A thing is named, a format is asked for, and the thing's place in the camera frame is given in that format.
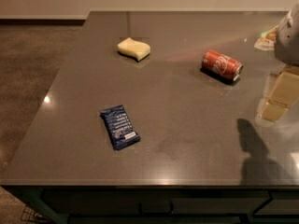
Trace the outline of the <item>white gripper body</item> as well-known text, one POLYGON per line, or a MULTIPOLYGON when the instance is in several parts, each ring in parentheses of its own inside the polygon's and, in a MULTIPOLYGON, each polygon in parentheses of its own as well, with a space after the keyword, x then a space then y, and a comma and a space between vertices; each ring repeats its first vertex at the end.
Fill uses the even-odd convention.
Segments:
POLYGON ((299 4, 295 4, 278 25, 275 56, 284 63, 299 65, 299 4))

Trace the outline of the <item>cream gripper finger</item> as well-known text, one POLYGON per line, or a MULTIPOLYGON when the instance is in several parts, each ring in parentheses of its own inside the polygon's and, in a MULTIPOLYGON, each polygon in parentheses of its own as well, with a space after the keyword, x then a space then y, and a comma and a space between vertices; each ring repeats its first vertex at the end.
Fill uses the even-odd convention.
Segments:
POLYGON ((259 117, 269 122, 281 119, 299 101, 299 67, 285 66, 271 74, 259 104, 259 117))

